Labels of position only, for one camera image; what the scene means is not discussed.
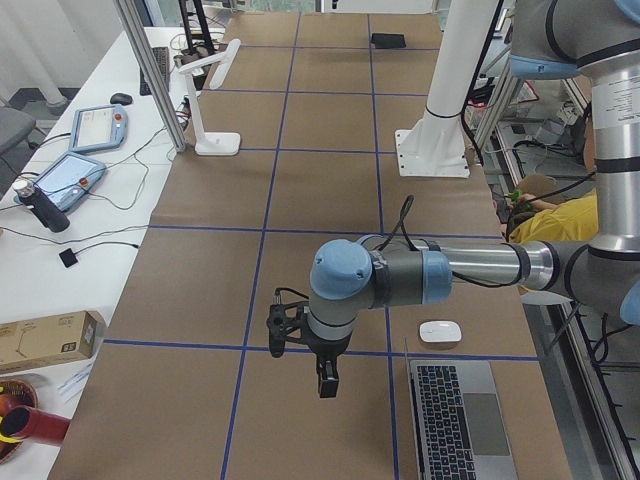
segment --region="laptop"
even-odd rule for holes
[[[517,480],[491,366],[408,360],[419,478]]]

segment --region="white computer mouse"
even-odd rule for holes
[[[462,331],[456,322],[434,320],[420,325],[420,339],[427,343],[459,342]]]

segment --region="white table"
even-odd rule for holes
[[[147,35],[152,46],[168,46],[170,40],[182,31],[180,28],[149,28]],[[153,98],[141,97],[138,90],[138,64],[126,35],[122,33],[49,136],[69,132],[77,109],[106,105],[113,93],[128,93],[133,96],[133,103],[125,107],[129,118],[125,141],[116,150],[91,154],[105,164],[121,161],[163,128]],[[174,70],[171,76],[170,96],[176,107],[182,102],[185,94],[184,79]],[[35,152],[25,171],[43,171],[67,150],[68,142],[68,137],[65,137],[43,146]],[[158,134],[153,142],[138,154],[140,161],[149,167],[149,174],[138,201],[129,210],[121,211],[104,200],[89,197],[69,214],[71,226],[61,233],[50,232],[22,207],[0,211],[0,226],[66,241],[134,225],[147,225],[174,155],[175,150],[166,131]],[[144,167],[129,159],[110,168],[93,193],[104,195],[118,205],[130,205],[144,173]],[[0,201],[0,208],[13,205],[13,196],[13,192],[8,192]],[[123,245],[101,245],[80,255],[79,263],[68,269],[60,261],[58,253],[68,247],[75,251],[100,241],[139,244],[145,231],[146,229],[142,228],[66,246],[56,246],[5,231],[0,236],[0,324],[77,310],[97,310],[108,324],[137,250]],[[26,379],[36,388],[41,408],[72,417],[80,395],[64,403],[56,389],[91,362],[92,360],[68,363],[5,377]],[[48,476],[58,451],[57,447],[25,443],[16,456],[0,465],[0,478],[44,479]]]

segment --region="lamp base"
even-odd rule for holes
[[[240,150],[239,133],[205,132],[196,141],[196,153],[203,156],[230,156]]]

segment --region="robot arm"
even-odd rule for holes
[[[337,357],[360,310],[443,301],[454,279],[548,290],[640,324],[640,4],[518,0],[512,70],[591,78],[599,233],[589,243],[416,245],[374,236],[325,244],[309,299],[283,305],[278,298],[267,320],[272,355],[281,356],[286,341],[316,353],[321,397],[336,395]]]

